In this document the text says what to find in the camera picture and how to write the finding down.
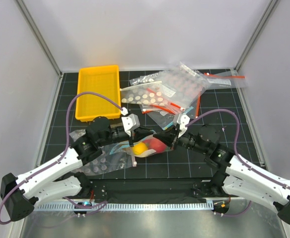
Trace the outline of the blue zipper clear bag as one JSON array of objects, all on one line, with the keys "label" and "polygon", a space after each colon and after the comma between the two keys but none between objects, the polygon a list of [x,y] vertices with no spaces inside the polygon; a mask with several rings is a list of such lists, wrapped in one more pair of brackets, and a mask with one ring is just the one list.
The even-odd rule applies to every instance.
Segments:
[{"label": "blue zipper clear bag", "polygon": [[137,158],[145,158],[169,151],[172,151],[169,146],[150,135],[138,142],[135,142],[133,147],[129,145],[128,141],[116,143],[111,147],[109,154],[113,155],[117,153],[126,153]]}]

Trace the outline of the yellow lemon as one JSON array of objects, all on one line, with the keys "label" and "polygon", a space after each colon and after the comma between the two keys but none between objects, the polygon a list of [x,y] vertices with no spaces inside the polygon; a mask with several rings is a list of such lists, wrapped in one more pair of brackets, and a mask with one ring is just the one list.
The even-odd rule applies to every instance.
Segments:
[{"label": "yellow lemon", "polygon": [[132,151],[133,151],[133,154],[134,155],[140,155],[142,154],[143,152],[147,151],[148,150],[148,147],[145,143],[143,142],[140,142],[139,144],[135,145],[133,148],[132,148]]}]

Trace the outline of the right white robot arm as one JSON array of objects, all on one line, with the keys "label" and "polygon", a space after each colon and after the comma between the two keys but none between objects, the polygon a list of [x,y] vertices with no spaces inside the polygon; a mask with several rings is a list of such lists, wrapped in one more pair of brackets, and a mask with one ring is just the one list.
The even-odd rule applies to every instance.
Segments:
[{"label": "right white robot arm", "polygon": [[205,162],[216,170],[209,182],[214,196],[224,193],[243,197],[277,214],[290,225],[290,180],[277,176],[236,154],[219,143],[219,133],[210,125],[203,125],[198,134],[180,133],[172,126],[154,137],[172,149],[177,146],[201,153]]}]

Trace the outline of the red apple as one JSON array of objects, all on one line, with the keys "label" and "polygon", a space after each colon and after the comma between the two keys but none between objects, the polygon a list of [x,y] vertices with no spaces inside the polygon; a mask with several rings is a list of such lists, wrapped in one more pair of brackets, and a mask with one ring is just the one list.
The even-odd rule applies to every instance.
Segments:
[{"label": "red apple", "polygon": [[167,146],[157,138],[150,138],[144,141],[148,149],[155,150],[156,153],[162,153]]}]

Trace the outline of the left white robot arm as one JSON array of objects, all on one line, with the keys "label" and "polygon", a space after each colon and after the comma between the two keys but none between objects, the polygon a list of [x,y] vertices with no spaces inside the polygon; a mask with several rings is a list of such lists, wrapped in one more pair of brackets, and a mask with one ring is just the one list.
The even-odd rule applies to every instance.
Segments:
[{"label": "left white robot arm", "polygon": [[[134,114],[122,117],[121,120],[121,126],[111,127],[109,119],[97,117],[86,127],[84,135],[73,143],[66,144],[60,155],[24,174],[14,176],[8,173],[3,176],[0,185],[0,215],[5,208],[9,222],[25,218],[39,203],[38,193],[44,186],[101,156],[103,146],[124,141],[134,145],[154,133],[153,130],[140,126],[138,117]],[[0,219],[0,224],[7,222]]]}]

